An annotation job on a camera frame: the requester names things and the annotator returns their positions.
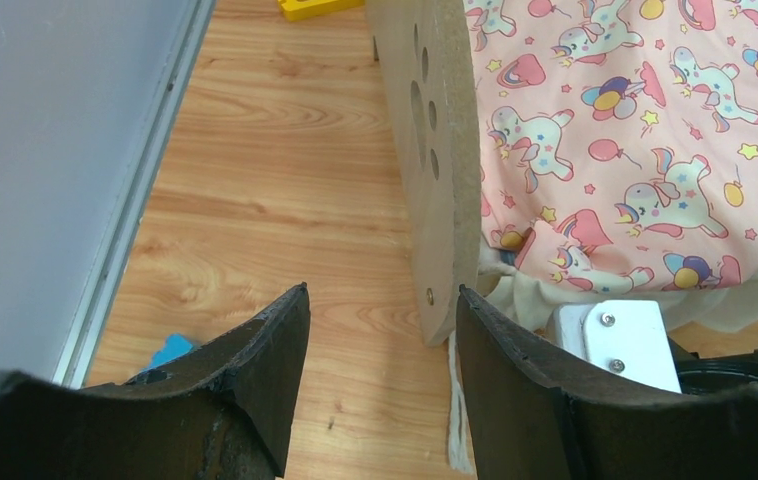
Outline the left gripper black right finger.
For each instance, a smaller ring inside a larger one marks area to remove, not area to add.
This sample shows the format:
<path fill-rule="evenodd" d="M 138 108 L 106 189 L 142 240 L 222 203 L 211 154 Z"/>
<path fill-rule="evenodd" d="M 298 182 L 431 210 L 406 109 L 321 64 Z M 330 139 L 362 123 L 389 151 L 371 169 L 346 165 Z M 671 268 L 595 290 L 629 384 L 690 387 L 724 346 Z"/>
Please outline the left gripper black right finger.
<path fill-rule="evenodd" d="M 758 384 L 683 395 L 595 367 L 457 302 L 461 377 L 481 479 L 758 479 Z"/>

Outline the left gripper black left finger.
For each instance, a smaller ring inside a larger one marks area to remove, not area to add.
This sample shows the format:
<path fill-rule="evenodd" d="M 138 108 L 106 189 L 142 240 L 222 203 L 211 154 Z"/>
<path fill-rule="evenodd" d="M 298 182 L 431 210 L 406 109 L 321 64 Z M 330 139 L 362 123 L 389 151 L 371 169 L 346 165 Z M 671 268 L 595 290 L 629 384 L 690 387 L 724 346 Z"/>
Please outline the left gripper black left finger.
<path fill-rule="evenodd" d="M 310 331 L 305 284 L 122 384 L 0 371 L 0 479 L 276 479 Z"/>

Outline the pink unicorn drawstring bag blanket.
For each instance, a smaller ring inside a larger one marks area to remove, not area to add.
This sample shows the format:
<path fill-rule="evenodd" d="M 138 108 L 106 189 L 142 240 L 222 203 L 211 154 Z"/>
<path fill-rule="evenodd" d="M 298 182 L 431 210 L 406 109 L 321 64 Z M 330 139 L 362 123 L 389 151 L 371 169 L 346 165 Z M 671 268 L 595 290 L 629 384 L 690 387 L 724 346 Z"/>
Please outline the pink unicorn drawstring bag blanket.
<path fill-rule="evenodd" d="M 461 3 L 483 298 L 554 345 L 565 304 L 757 322 L 758 1 Z"/>

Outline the wooden striped pet bed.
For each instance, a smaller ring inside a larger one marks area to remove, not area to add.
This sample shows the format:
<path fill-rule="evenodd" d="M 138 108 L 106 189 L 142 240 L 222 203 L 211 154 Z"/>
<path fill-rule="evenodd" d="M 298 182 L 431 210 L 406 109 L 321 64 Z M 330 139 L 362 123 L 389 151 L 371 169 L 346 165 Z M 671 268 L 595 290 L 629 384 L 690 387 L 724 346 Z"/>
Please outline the wooden striped pet bed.
<path fill-rule="evenodd" d="M 476 282 L 479 122 L 459 1 L 369 1 L 411 224 L 412 275 L 425 345 L 454 329 L 458 288 Z"/>

